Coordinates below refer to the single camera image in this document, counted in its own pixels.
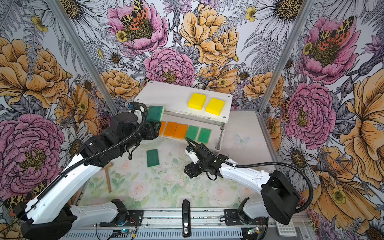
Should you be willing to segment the light green sponge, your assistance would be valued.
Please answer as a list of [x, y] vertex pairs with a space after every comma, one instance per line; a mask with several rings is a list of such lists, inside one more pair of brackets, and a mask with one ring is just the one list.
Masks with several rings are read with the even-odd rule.
[[198, 133], [199, 133], [199, 127], [188, 126], [185, 138], [189, 138], [192, 141], [195, 141], [196, 138], [197, 138]]
[[211, 133], [211, 129], [201, 128], [198, 136], [198, 143], [207, 144], [210, 140]]

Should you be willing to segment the dark green scouring sponge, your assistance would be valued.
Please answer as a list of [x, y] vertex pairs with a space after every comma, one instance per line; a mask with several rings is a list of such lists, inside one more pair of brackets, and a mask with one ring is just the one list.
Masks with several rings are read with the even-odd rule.
[[150, 106], [148, 109], [147, 122], [161, 122], [164, 111], [163, 106]]

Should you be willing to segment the orange sponge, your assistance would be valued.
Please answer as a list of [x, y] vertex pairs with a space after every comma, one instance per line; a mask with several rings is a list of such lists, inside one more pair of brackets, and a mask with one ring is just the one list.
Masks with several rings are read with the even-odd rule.
[[178, 123], [168, 122], [164, 130], [163, 136], [173, 138], [178, 127]]
[[165, 128], [166, 128], [166, 125], [167, 125], [167, 123], [166, 122], [164, 122], [164, 121], [161, 121], [161, 128], [160, 128], [160, 130], [159, 130], [159, 136], [162, 136], [163, 135], [163, 132], [164, 132], [164, 130], [165, 130]]
[[186, 137], [188, 127], [188, 125], [178, 124], [173, 138], [183, 140]]

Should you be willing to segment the yellow sponge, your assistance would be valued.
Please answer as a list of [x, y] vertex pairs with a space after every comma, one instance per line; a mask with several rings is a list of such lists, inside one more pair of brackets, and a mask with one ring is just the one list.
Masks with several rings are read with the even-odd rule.
[[206, 106], [206, 112], [215, 116], [219, 116], [225, 106], [225, 103], [225, 101], [216, 98], [211, 98], [210, 102]]

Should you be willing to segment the yellow sponge block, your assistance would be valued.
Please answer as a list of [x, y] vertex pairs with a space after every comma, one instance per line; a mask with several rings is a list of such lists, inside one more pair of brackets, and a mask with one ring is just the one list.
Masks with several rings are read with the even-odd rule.
[[201, 111], [203, 109], [203, 106], [205, 105], [206, 100], [207, 100], [206, 95], [193, 93], [193, 95], [191, 96], [188, 102], [188, 107], [191, 109]]

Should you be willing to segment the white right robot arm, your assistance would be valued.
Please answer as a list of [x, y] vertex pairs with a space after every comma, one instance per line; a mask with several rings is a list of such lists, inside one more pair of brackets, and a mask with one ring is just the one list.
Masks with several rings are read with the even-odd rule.
[[271, 217], [284, 225], [291, 221], [300, 197], [282, 172], [241, 168], [227, 156], [217, 156], [204, 146], [187, 146], [186, 155], [192, 160], [184, 169], [189, 178], [206, 173], [240, 183], [260, 195], [259, 198], [245, 197], [233, 219], [244, 225], [250, 225], [261, 217]]

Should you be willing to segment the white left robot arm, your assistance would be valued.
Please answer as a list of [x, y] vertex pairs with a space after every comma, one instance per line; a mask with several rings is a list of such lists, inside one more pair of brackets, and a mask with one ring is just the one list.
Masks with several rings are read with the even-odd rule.
[[71, 163], [37, 197], [18, 204], [14, 211], [24, 223], [23, 237], [28, 240], [58, 240], [75, 227], [98, 223], [123, 226], [129, 212], [122, 201], [88, 207], [69, 205], [70, 198], [96, 173], [125, 152], [136, 149], [141, 141], [159, 136], [162, 123], [123, 112], [99, 135], [89, 138]]

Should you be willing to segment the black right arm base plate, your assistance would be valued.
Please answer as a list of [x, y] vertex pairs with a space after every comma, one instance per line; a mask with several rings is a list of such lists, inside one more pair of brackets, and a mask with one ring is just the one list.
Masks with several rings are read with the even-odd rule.
[[266, 226], [267, 219], [258, 217], [251, 219], [237, 209], [224, 209], [224, 222], [226, 226]]

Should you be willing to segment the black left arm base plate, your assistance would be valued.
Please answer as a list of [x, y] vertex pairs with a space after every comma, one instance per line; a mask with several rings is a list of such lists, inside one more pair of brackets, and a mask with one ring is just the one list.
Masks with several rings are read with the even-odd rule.
[[118, 212], [111, 222], [101, 222], [101, 227], [140, 227], [142, 225], [143, 210], [127, 210]]

